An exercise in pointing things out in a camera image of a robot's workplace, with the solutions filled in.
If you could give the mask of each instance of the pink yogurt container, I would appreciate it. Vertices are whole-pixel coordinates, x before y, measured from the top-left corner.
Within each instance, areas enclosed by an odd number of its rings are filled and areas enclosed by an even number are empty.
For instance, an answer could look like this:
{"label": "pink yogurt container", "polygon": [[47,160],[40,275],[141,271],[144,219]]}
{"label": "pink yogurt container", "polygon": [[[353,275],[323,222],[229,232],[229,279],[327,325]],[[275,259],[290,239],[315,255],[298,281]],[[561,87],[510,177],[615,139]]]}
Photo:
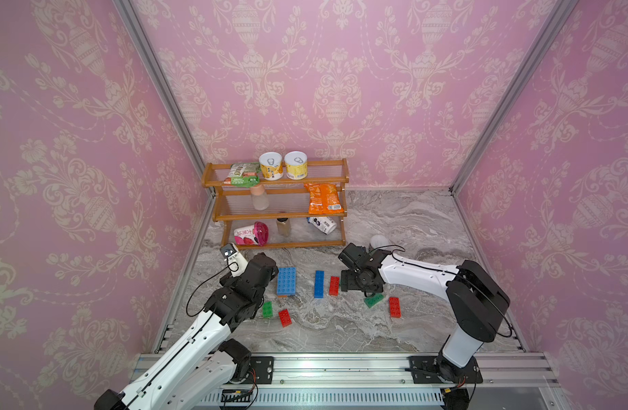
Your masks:
{"label": "pink yogurt container", "polygon": [[269,241],[269,227],[263,222],[255,222],[253,225],[236,228],[234,241],[237,245],[264,246]]}

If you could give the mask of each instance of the gray marble surface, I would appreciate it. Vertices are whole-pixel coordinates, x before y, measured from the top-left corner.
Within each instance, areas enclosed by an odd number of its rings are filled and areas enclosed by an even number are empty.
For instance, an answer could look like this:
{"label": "gray marble surface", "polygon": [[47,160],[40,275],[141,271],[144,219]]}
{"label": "gray marble surface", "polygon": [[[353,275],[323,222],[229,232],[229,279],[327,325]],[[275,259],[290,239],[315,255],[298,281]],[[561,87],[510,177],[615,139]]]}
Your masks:
{"label": "gray marble surface", "polygon": [[[459,264],[474,259],[474,251],[463,229],[451,197],[446,192],[424,191],[350,191],[348,217],[345,219],[348,242],[368,246],[374,234],[384,234],[407,249],[409,258],[433,263]],[[275,221],[266,221],[274,234]],[[189,295],[196,286],[216,273],[224,262],[219,246],[222,223],[212,223],[207,231],[196,266],[181,301],[169,344],[173,344],[193,322],[185,314]],[[328,239],[334,240],[338,232]],[[291,236],[319,240],[325,234],[306,221],[292,221]],[[339,276],[344,265],[337,258],[341,247],[266,249],[278,267],[296,267],[296,295],[277,298],[277,278],[266,289],[265,299],[273,303],[274,317],[261,312],[245,321],[233,337],[253,352],[437,352],[455,327],[448,303],[416,289],[385,285],[385,299],[368,308],[359,291],[328,294],[330,276]],[[250,259],[260,250],[244,251]],[[325,297],[314,299],[316,270],[325,271]],[[197,312],[219,287],[216,279],[202,286],[189,304]],[[400,298],[402,318],[389,315],[389,297]],[[288,309],[293,324],[283,328],[278,312]],[[496,337],[482,351],[516,351],[512,339]]]}

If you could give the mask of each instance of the toy block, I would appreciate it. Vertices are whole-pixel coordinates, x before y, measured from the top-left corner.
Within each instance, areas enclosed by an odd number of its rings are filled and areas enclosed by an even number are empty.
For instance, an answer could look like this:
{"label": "toy block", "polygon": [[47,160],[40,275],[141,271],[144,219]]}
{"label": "toy block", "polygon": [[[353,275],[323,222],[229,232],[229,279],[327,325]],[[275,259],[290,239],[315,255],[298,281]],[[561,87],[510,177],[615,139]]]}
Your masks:
{"label": "toy block", "polygon": [[339,276],[330,276],[330,296],[339,296]]}
{"label": "toy block", "polygon": [[277,295],[295,295],[295,268],[279,268],[277,274]]}
{"label": "toy block", "polygon": [[263,317],[270,319],[273,317],[273,303],[272,302],[264,302],[264,306],[262,307],[261,314]]}
{"label": "toy block", "polygon": [[366,303],[366,305],[369,308],[372,308],[373,306],[375,306],[380,300],[384,299],[385,296],[381,293],[376,293],[373,296],[369,296],[368,298],[364,298],[364,303]]}
{"label": "toy block", "polygon": [[289,316],[289,311],[287,309],[280,310],[280,322],[282,322],[282,327],[287,327],[291,324],[291,316]]}
{"label": "toy block", "polygon": [[323,299],[323,280],[325,279],[325,272],[322,270],[316,271],[316,279],[314,280],[314,299]]}
{"label": "toy block", "polygon": [[400,300],[398,298],[389,298],[389,311],[391,317],[400,317]]}

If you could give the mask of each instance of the ventilation grille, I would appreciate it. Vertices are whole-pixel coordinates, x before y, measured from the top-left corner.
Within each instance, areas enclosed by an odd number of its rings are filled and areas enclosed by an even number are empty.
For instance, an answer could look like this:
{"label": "ventilation grille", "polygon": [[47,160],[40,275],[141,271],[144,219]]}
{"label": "ventilation grille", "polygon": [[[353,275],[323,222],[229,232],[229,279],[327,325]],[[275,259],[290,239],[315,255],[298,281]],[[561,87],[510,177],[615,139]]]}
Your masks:
{"label": "ventilation grille", "polygon": [[[335,388],[327,389],[262,389],[255,406],[443,406],[444,400],[437,388]],[[226,399],[234,395],[225,395]],[[199,406],[222,406],[221,392],[208,394]],[[227,403],[226,407],[247,406],[251,398]]]}

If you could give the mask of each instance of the yellow can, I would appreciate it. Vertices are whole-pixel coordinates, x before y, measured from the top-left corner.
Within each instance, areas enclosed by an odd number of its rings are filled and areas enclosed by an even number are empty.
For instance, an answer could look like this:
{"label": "yellow can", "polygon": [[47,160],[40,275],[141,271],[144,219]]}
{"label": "yellow can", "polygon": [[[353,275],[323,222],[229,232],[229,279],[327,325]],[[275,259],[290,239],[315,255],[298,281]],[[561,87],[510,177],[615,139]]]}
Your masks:
{"label": "yellow can", "polygon": [[286,176],[291,179],[302,179],[307,176],[307,154],[291,151],[284,156]]}
{"label": "yellow can", "polygon": [[275,181],[282,177],[282,156],[278,152],[265,152],[260,156],[261,173],[264,179]]}

